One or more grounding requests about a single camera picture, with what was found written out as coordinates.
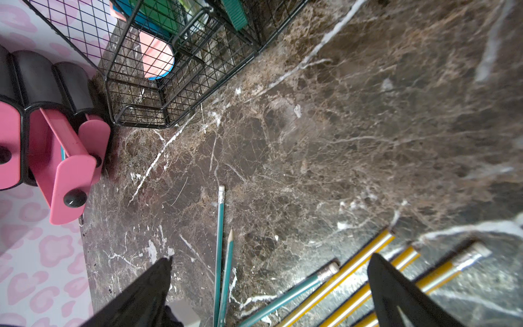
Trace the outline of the green pencil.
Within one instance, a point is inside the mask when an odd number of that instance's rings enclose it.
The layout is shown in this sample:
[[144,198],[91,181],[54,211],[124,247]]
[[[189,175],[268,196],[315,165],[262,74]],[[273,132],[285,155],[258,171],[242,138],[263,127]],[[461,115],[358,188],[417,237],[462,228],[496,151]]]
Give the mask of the green pencil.
[[286,305],[288,302],[294,300],[297,296],[309,291],[310,289],[313,289],[313,288],[321,285],[327,279],[331,278],[337,272],[339,272],[339,270],[340,270],[340,266],[337,262],[331,262],[331,263],[325,265],[323,268],[318,270],[316,273],[310,275],[305,280],[301,281],[299,284],[297,284],[293,288],[286,291],[279,298],[276,298],[274,301],[272,301],[267,306],[256,311],[254,314],[249,316],[246,320],[241,322],[238,326],[239,327],[253,326],[258,321],[260,321],[262,318],[269,316],[272,312],[276,311],[283,305]]
[[224,211],[225,211],[225,194],[226,188],[224,185],[219,186],[218,193],[218,214],[217,214],[217,237],[216,237],[216,255],[215,255],[215,293],[214,293],[214,310],[213,310],[213,326],[218,326],[219,319],[219,302],[221,296],[221,266],[222,266],[222,246],[223,246],[223,226],[224,226]]

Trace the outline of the black pink drawer cabinet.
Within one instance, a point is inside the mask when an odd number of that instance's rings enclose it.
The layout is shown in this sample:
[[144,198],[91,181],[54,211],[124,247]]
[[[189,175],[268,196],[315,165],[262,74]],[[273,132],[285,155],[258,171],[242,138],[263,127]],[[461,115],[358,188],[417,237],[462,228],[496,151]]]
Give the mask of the black pink drawer cabinet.
[[68,118],[77,134],[86,121],[86,114],[101,117],[109,124],[105,110],[95,104],[91,81],[83,68],[67,61],[53,64],[28,50],[11,53],[1,48],[1,101],[17,108],[21,115],[22,177],[18,185],[37,185],[28,165],[32,112],[41,108],[58,110]]

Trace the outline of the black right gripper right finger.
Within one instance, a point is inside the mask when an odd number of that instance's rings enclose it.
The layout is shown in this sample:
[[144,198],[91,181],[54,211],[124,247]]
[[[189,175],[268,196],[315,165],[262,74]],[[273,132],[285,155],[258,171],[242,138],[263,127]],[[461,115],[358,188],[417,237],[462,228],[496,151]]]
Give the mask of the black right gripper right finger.
[[403,316],[414,326],[462,326],[378,253],[367,268],[372,299],[380,327],[404,326]]

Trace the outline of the pink top drawer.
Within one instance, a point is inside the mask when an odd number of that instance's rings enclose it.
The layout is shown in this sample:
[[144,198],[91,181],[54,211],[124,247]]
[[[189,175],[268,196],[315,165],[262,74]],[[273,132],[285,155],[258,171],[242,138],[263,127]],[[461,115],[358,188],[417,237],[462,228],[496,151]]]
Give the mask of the pink top drawer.
[[1,190],[15,187],[21,177],[21,115],[1,101]]

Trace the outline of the pink bottom drawer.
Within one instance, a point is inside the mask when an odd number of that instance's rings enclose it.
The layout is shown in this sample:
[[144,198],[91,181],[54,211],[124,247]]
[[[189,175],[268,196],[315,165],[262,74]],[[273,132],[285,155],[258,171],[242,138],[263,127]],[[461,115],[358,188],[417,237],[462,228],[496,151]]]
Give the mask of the pink bottom drawer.
[[86,121],[78,129],[78,136],[89,155],[96,159],[96,167],[91,185],[95,185],[102,175],[102,167],[108,148],[111,127],[101,117],[86,114]]

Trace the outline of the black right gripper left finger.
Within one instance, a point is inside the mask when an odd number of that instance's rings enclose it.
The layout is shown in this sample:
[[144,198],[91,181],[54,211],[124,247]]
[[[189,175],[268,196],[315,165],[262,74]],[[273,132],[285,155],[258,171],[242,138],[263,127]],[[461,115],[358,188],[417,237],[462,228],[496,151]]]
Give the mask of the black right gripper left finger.
[[161,258],[83,326],[182,326],[166,305],[172,258]]

